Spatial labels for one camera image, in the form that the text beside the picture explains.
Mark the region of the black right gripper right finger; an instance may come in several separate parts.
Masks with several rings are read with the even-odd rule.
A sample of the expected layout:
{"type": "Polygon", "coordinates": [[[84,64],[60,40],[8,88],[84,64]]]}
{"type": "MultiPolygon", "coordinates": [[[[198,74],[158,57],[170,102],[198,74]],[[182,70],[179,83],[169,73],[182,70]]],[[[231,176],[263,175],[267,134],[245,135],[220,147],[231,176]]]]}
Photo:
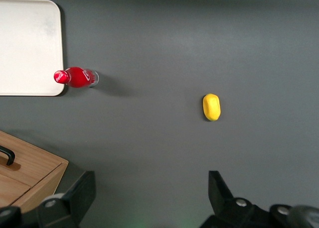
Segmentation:
{"type": "Polygon", "coordinates": [[[273,228],[270,213],[234,197],[218,171],[208,173],[208,197],[214,214],[202,228],[273,228]]]}

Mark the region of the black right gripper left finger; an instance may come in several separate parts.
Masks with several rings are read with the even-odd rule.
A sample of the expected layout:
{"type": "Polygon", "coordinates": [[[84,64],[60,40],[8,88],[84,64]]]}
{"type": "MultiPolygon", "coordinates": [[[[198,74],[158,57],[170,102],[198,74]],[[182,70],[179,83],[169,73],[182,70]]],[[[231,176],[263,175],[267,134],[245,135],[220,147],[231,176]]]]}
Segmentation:
{"type": "Polygon", "coordinates": [[[45,198],[22,215],[23,228],[78,228],[96,198],[94,171],[85,171],[65,192],[45,198]]]}

